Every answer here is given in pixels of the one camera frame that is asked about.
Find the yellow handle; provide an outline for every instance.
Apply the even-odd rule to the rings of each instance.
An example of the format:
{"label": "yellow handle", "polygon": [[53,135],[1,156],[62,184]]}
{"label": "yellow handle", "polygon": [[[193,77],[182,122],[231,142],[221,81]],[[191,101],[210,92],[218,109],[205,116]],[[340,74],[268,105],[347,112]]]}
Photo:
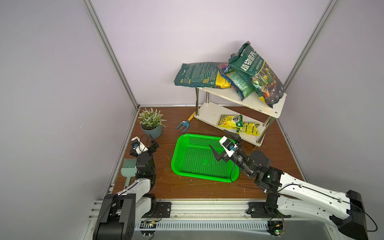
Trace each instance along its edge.
{"label": "yellow handle", "polygon": [[196,112],[193,112],[193,113],[192,113],[192,115],[189,117],[188,121],[191,121],[191,120],[192,120],[192,118],[195,116],[195,113],[196,113]]}

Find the lower shelf tier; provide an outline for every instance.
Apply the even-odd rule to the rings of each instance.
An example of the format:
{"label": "lower shelf tier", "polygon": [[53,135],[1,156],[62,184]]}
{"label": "lower shelf tier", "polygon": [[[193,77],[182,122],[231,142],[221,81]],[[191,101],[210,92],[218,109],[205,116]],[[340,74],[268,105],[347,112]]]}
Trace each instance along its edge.
{"label": "lower shelf tier", "polygon": [[[217,127],[221,130],[228,130],[230,132],[236,132],[235,129],[228,129],[228,128],[223,128],[223,127],[218,127],[217,123],[220,120],[220,116],[222,114],[228,114],[228,115],[238,115],[239,113],[232,111],[228,108],[225,108],[223,106],[217,105],[215,103],[209,102],[209,103],[203,103],[203,105],[199,108],[199,115],[196,116],[195,118],[203,121],[205,123],[208,123],[209,125],[212,125],[214,127]],[[257,130],[259,131],[258,136],[253,136],[250,134],[246,134],[244,132],[240,132],[240,137],[242,140],[245,140],[249,143],[252,143],[255,146],[260,147],[261,144],[263,143],[263,140],[260,143],[257,143],[259,140],[260,136],[262,135],[262,132],[264,131],[265,127],[263,127],[263,122],[260,122],[258,120],[255,120],[253,118],[247,117],[243,115],[243,122],[256,122],[259,123],[260,126],[258,126]]]}

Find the potted plant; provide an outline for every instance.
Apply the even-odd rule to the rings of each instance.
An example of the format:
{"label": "potted plant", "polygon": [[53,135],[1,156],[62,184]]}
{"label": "potted plant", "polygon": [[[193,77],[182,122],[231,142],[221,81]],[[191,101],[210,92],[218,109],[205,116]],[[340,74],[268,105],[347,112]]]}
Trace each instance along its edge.
{"label": "potted plant", "polygon": [[150,110],[145,108],[144,111],[139,113],[138,119],[141,119],[140,126],[145,134],[151,135],[152,138],[160,137],[163,132],[163,126],[165,127],[162,122],[166,121],[161,119],[162,116],[163,114],[160,113],[160,110],[157,112],[157,109],[153,110],[153,108]]}

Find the shelf leg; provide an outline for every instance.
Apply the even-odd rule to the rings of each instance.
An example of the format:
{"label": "shelf leg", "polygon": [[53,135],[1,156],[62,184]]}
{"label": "shelf leg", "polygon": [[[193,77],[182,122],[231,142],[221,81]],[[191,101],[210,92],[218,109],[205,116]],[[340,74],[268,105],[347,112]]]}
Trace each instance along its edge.
{"label": "shelf leg", "polygon": [[261,133],[260,138],[257,140],[257,144],[260,144],[265,136],[266,131],[268,128],[272,125],[273,121],[275,120],[274,117],[269,116],[265,122],[263,123],[263,127],[265,127],[264,131]]}
{"label": "shelf leg", "polygon": [[265,120],[265,122],[263,123],[263,127],[266,127],[267,125],[268,125],[268,123],[271,121],[271,116],[269,116],[266,120]]}
{"label": "shelf leg", "polygon": [[195,88],[196,89],[196,113],[195,115],[198,116],[199,115],[199,89],[198,88]]}
{"label": "shelf leg", "polygon": [[209,92],[207,92],[207,98],[205,100],[205,103],[209,103]]}

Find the green brush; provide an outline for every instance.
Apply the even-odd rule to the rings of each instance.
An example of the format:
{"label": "green brush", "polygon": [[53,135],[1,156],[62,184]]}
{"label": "green brush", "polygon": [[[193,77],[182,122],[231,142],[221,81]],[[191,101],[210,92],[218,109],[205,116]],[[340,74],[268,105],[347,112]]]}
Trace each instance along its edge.
{"label": "green brush", "polygon": [[125,158],[121,168],[121,175],[123,177],[127,177],[124,188],[129,186],[131,177],[134,177],[136,175],[136,172],[137,172],[136,158],[133,158],[133,159]]}

